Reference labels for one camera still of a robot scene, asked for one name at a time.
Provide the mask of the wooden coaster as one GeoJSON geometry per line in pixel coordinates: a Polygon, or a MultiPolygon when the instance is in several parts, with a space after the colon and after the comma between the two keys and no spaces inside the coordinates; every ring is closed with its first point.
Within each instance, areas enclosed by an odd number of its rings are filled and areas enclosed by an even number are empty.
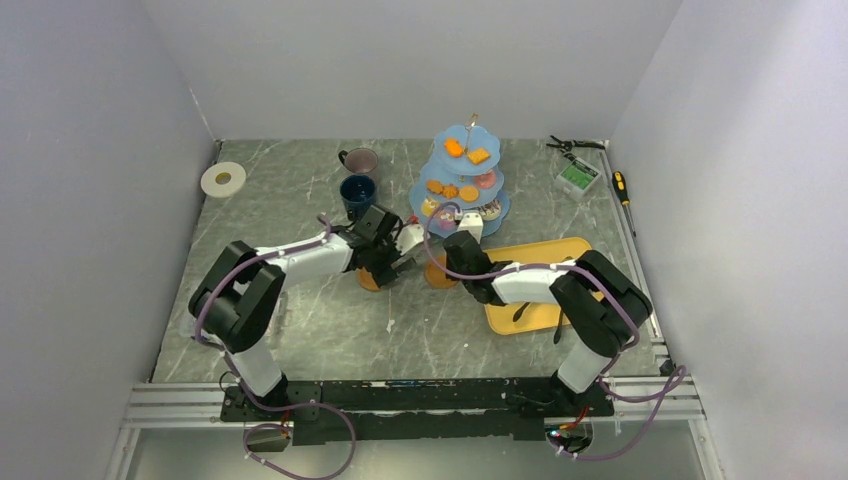
{"type": "Polygon", "coordinates": [[[427,283],[435,289],[449,289],[457,285],[458,281],[449,278],[442,270],[446,266],[446,257],[439,256],[435,261],[429,261],[424,270],[424,278],[427,283]]]}
{"type": "Polygon", "coordinates": [[[377,285],[374,277],[366,269],[361,268],[356,271],[357,282],[359,285],[369,292],[378,292],[381,287],[377,285]]]}

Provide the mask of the purple cupcake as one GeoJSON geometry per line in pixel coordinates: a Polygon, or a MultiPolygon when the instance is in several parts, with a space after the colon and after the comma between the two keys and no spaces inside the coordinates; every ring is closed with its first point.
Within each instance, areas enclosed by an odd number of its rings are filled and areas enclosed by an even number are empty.
{"type": "Polygon", "coordinates": [[[453,210],[441,211],[436,217],[436,223],[438,228],[445,232],[455,231],[458,226],[456,212],[453,210]]]}

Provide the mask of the chocolate white sprinkled donut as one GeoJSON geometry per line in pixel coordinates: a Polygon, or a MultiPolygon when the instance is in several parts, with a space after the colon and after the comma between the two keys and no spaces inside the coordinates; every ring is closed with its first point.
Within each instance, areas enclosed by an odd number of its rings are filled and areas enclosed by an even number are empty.
{"type": "Polygon", "coordinates": [[[502,213],[502,205],[498,200],[493,200],[478,208],[479,215],[484,222],[496,220],[502,213]]]}

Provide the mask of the yellow cupcake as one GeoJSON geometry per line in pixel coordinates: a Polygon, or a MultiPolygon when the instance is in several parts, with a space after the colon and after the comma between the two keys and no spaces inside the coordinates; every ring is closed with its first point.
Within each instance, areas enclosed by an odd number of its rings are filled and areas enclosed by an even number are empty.
{"type": "Polygon", "coordinates": [[[433,215],[434,211],[439,207],[440,202],[426,196],[424,200],[420,204],[420,211],[423,217],[430,217],[433,215]]]}

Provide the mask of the round orange cookie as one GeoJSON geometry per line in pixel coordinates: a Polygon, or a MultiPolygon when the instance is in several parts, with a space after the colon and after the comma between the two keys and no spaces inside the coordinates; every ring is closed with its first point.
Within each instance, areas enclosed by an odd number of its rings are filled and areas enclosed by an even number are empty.
{"type": "Polygon", "coordinates": [[[476,186],[466,185],[459,189],[458,197],[464,201],[473,203],[480,197],[480,191],[476,186]]]}

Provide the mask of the dark orange swirl cookie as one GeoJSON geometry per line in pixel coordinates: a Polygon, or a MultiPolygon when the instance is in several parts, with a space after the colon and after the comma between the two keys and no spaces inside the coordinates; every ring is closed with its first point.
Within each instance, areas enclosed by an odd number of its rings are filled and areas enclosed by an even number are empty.
{"type": "Polygon", "coordinates": [[[459,195],[459,188],[453,184],[443,185],[441,195],[446,199],[453,199],[459,195]]]}

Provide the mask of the dark blue mug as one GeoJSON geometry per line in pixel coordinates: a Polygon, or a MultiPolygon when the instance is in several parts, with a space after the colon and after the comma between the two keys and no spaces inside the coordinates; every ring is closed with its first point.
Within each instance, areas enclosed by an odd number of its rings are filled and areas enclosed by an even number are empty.
{"type": "Polygon", "coordinates": [[[339,185],[345,213],[350,221],[361,218],[376,201],[376,183],[366,175],[351,175],[339,185]]]}

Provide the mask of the yellow serving tray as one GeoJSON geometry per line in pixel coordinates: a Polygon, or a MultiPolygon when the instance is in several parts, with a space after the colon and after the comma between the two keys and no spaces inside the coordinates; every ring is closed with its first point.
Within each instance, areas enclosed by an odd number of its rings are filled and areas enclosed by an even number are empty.
{"type": "MultiPolygon", "coordinates": [[[[490,248],[486,253],[493,262],[510,261],[519,263],[559,263],[576,259],[592,247],[579,237],[549,240],[524,245],[490,248]]],[[[504,307],[485,305],[491,329],[499,335],[516,335],[526,332],[555,328],[559,325],[561,310],[558,305],[531,304],[517,321],[513,321],[522,303],[504,307]]]]}

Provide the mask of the blue three-tier cake stand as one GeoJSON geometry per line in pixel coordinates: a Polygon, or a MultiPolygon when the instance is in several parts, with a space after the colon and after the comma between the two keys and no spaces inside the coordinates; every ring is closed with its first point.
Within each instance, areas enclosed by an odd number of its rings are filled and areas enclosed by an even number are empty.
{"type": "Polygon", "coordinates": [[[502,205],[501,215],[494,221],[484,222],[482,237],[487,237],[494,234],[503,222],[503,219],[508,214],[510,209],[510,200],[504,190],[505,177],[499,169],[501,161],[501,142],[499,138],[491,134],[484,126],[479,123],[479,115],[474,113],[470,119],[463,123],[452,125],[446,130],[438,133],[433,141],[433,148],[429,159],[425,162],[420,170],[418,181],[411,188],[409,193],[410,206],[413,208],[414,215],[423,224],[428,224],[428,232],[437,237],[445,238],[453,232],[445,232],[438,228],[436,223],[437,215],[443,210],[453,210],[457,213],[463,211],[474,210],[478,212],[478,208],[493,200],[498,200],[502,205]],[[460,158],[450,157],[444,149],[443,142],[447,138],[456,138],[465,148],[465,155],[460,158]],[[466,157],[469,151],[476,148],[486,148],[491,157],[479,164],[473,165],[466,157]],[[494,169],[498,175],[498,182],[490,189],[479,189],[480,197],[473,203],[464,202],[458,196],[453,199],[446,199],[442,195],[430,193],[426,188],[426,182],[430,179],[440,181],[443,185],[453,184],[459,189],[466,185],[473,185],[473,178],[486,171],[494,169]],[[440,202],[439,207],[430,217],[423,217],[420,211],[420,204],[426,196],[429,196],[440,202]]]}

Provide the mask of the pink cupcake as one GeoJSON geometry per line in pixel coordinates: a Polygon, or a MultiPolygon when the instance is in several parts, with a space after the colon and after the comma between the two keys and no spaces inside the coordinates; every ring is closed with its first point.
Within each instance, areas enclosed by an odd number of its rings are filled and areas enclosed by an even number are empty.
{"type": "Polygon", "coordinates": [[[498,182],[498,175],[494,169],[490,169],[485,173],[477,175],[473,178],[473,183],[479,189],[490,189],[498,182]]]}

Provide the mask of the black food tongs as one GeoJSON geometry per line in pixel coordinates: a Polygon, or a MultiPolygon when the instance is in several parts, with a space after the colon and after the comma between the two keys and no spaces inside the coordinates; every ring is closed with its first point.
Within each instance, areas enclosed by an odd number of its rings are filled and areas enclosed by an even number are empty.
{"type": "Polygon", "coordinates": [[[510,316],[510,325],[516,333],[528,333],[545,329],[553,330],[553,343],[559,343],[564,332],[571,327],[569,317],[563,312],[554,298],[550,287],[566,274],[558,266],[574,266],[572,257],[565,257],[556,263],[520,263],[512,262],[517,272],[509,274],[506,281],[508,302],[515,310],[510,316]]]}

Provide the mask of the purple-grey mug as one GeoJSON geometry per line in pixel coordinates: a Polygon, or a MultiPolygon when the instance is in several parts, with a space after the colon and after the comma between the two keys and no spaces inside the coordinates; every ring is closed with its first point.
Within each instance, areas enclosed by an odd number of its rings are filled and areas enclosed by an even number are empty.
{"type": "Polygon", "coordinates": [[[337,153],[337,158],[348,172],[355,175],[372,175],[376,172],[379,164],[378,154],[364,147],[340,150],[337,153]]]}

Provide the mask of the square cracker biscuit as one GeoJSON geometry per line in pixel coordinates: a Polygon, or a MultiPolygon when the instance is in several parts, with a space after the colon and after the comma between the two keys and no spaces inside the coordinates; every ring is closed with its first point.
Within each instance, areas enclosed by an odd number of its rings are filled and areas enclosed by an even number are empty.
{"type": "Polygon", "coordinates": [[[469,151],[466,157],[473,165],[479,165],[487,161],[491,157],[491,154],[486,148],[479,147],[473,151],[469,151]]]}

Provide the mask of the orange fish-shaped cookie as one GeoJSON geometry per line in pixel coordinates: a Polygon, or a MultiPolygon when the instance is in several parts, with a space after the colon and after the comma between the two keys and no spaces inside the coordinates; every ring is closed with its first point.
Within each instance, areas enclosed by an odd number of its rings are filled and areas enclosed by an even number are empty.
{"type": "Polygon", "coordinates": [[[452,158],[460,158],[465,155],[465,148],[456,138],[447,138],[443,142],[445,152],[452,158]]]}

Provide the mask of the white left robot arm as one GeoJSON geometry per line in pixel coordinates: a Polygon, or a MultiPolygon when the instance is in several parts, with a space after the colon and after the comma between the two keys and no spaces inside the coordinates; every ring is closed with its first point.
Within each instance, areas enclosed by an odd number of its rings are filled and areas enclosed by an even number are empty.
{"type": "Polygon", "coordinates": [[[307,280],[350,271],[387,286],[424,240],[419,223],[407,223],[380,205],[347,225],[319,220],[323,231],[309,239],[264,248],[228,244],[188,302],[193,340],[223,356],[249,393],[248,407],[264,420],[279,417],[290,402],[288,379],[264,340],[281,294],[307,280]]]}

